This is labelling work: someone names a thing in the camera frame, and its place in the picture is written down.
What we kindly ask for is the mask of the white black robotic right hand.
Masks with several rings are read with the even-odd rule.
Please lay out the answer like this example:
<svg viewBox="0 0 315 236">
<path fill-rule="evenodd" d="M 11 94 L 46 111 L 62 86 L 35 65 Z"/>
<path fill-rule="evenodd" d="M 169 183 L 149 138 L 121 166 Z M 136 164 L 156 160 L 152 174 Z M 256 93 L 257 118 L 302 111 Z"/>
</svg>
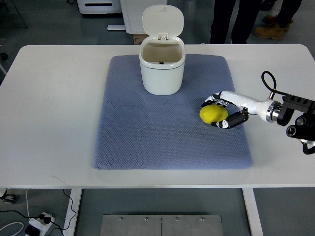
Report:
<svg viewBox="0 0 315 236">
<path fill-rule="evenodd" d="M 280 106 L 277 101 L 270 98 L 266 101 L 256 101 L 232 91 L 212 94 L 203 102 L 202 108 L 207 105 L 219 105 L 227 110 L 226 119 L 210 124 L 223 129 L 230 129 L 246 122 L 249 115 L 257 115 L 265 122 L 274 122 L 273 112 Z"/>
</svg>

